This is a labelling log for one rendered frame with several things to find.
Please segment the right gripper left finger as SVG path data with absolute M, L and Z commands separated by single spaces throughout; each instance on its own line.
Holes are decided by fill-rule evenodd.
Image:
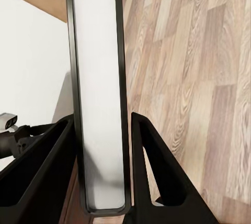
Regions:
M 71 114 L 0 171 L 0 224 L 59 224 L 75 158 Z

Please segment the hardback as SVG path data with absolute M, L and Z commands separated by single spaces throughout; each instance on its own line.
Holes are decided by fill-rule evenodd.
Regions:
M 80 209 L 132 207 L 122 0 L 66 0 Z

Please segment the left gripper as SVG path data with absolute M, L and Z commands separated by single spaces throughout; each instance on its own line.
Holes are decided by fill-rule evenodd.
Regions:
M 0 133 L 0 159 L 10 155 L 13 155 L 14 158 L 18 157 L 54 124 L 32 127 L 23 125 L 18 127 L 15 132 L 5 131 Z

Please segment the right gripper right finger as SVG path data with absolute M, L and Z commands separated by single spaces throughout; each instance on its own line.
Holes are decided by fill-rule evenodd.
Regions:
M 131 113 L 135 224 L 220 224 L 151 121 Z M 164 206 L 151 201 L 143 148 Z

